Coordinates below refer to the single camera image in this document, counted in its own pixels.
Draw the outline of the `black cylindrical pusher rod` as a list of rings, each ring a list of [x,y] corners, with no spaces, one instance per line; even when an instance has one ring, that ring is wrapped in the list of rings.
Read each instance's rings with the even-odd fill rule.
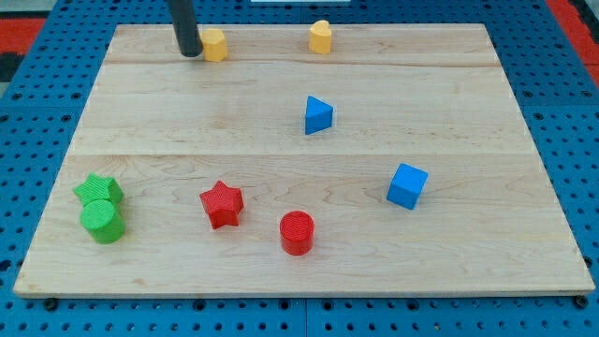
[[[191,0],[167,0],[175,37],[180,53],[185,57],[197,57],[203,52],[197,20]]]

